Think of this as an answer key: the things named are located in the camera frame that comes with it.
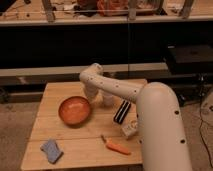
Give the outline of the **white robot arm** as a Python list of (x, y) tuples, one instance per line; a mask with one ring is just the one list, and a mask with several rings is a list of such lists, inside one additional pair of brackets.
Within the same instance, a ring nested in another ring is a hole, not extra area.
[(145, 171), (193, 171), (178, 99), (168, 85), (107, 78), (98, 63), (84, 69), (79, 79), (89, 99), (103, 90), (136, 105)]

